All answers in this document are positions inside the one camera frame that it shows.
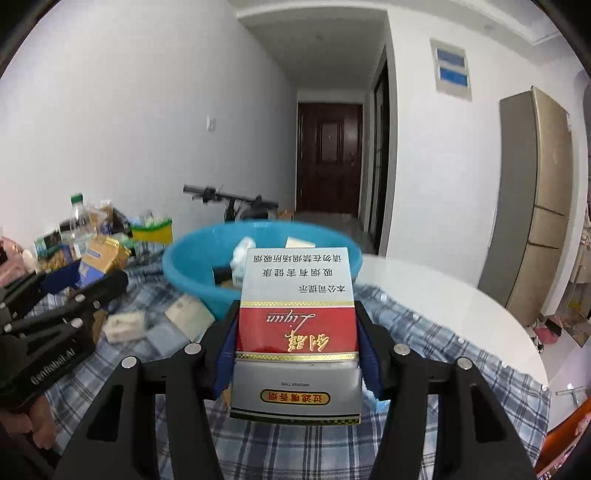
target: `light switch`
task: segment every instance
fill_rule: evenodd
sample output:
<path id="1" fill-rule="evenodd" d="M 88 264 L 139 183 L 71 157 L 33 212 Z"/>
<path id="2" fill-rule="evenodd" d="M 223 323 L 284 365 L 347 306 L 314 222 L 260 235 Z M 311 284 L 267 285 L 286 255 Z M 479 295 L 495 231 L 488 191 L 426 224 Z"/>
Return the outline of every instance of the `light switch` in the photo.
<path id="1" fill-rule="evenodd" d="M 216 119 L 207 116 L 207 131 L 213 132 L 216 129 Z"/>

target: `beige refrigerator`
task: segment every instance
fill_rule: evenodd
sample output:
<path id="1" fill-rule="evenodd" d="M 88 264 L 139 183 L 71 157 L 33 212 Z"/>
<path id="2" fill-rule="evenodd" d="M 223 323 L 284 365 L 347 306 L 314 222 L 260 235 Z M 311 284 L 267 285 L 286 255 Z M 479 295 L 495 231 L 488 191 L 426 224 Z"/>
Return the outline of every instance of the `beige refrigerator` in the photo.
<path id="1" fill-rule="evenodd" d="M 500 101 L 501 183 L 479 289 L 522 325 L 540 314 L 557 272 L 573 195 L 568 113 L 536 87 Z"/>

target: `liqun logo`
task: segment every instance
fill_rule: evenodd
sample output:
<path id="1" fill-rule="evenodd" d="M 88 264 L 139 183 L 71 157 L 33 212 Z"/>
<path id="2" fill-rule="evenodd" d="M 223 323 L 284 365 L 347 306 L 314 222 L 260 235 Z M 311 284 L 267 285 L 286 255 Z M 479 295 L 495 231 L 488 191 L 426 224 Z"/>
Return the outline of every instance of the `liqun logo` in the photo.
<path id="1" fill-rule="evenodd" d="M 270 323 L 297 323 L 297 327 L 293 330 L 296 333 L 300 327 L 305 324 L 306 320 L 314 318 L 315 313 L 302 314 L 290 310 L 287 313 L 270 313 L 267 315 L 267 322 Z"/>

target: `blue plastic basin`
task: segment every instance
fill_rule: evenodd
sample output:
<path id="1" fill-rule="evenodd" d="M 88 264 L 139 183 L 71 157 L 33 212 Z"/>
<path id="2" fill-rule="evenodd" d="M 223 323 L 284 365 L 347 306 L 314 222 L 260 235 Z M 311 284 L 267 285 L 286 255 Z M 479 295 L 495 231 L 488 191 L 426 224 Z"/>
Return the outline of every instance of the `blue plastic basin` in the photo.
<path id="1" fill-rule="evenodd" d="M 179 290 L 200 298 L 216 320 L 221 320 L 240 292 L 216 287 L 212 267 L 228 265 L 234 247 L 246 236 L 258 248 L 283 248 L 289 236 L 317 247 L 346 247 L 353 280 L 363 263 L 359 245 L 334 230 L 300 222 L 240 221 L 202 228 L 176 240 L 164 252 L 164 275 Z"/>

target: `blue label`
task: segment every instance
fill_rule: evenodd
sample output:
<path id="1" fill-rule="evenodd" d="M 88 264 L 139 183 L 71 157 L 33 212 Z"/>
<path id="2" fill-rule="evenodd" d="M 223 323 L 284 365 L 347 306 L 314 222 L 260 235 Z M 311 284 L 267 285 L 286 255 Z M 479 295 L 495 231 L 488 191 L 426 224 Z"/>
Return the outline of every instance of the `blue label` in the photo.
<path id="1" fill-rule="evenodd" d="M 465 67 L 464 64 L 464 57 L 462 57 L 461 55 L 457 55 L 455 53 L 452 53 L 450 51 L 446 51 L 446 50 L 442 50 L 440 48 L 437 49 L 437 58 L 439 60 L 443 60 L 446 61 L 448 63 L 450 63 L 451 65 L 455 65 L 457 67 Z"/>
<path id="2" fill-rule="evenodd" d="M 455 83 L 456 85 L 461 85 L 463 87 L 468 87 L 468 76 L 462 73 L 454 72 L 453 70 L 448 70 L 441 67 L 439 68 L 439 76 L 441 77 L 441 80 Z"/>
<path id="3" fill-rule="evenodd" d="M 100 280 L 105 276 L 103 272 L 85 263 L 80 263 L 80 280 L 76 284 L 78 288 L 86 288 L 88 285 Z"/>

